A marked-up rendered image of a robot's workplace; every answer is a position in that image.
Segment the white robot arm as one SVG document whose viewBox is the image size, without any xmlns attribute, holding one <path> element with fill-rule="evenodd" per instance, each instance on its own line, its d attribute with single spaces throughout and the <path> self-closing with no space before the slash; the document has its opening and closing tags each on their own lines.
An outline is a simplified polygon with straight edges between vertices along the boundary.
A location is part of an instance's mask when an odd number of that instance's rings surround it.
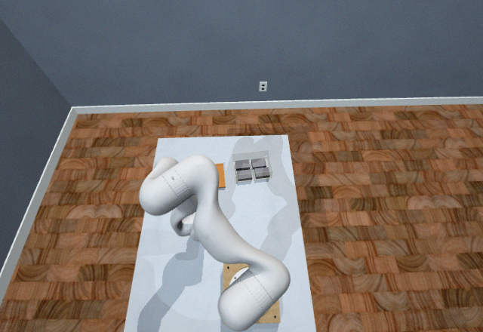
<svg viewBox="0 0 483 332">
<path fill-rule="evenodd" d="M 218 201 L 219 173 L 209 157 L 191 155 L 181 162 L 161 157 L 154 167 L 140 187 L 145 212 L 161 216 L 172 211 L 177 235 L 191 235 L 221 263 L 249 265 L 233 276 L 218 300 L 223 323 L 233 331 L 247 330 L 287 291 L 290 272 L 280 260 L 248 244 L 227 220 Z"/>
</svg>

